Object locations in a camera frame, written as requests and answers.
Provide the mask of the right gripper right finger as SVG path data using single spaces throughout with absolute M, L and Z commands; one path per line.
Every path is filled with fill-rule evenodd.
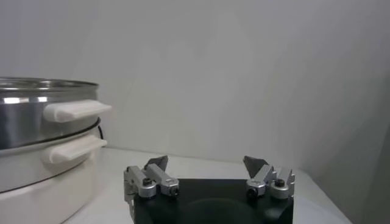
M 268 193 L 277 200 L 292 198 L 295 192 L 295 174 L 292 169 L 278 171 L 264 159 L 244 156 L 243 163 L 250 178 L 246 180 L 246 195 L 250 199 Z

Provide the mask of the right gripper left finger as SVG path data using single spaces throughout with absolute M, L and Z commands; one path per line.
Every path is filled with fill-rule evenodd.
M 169 197 L 178 197 L 180 194 L 179 180 L 169 176 L 165 170 L 168 165 L 168 156 L 151 158 L 141 169 L 138 166 L 128 166 L 123 172 L 124 200 L 131 201 L 135 196 L 152 198 L 157 189 Z

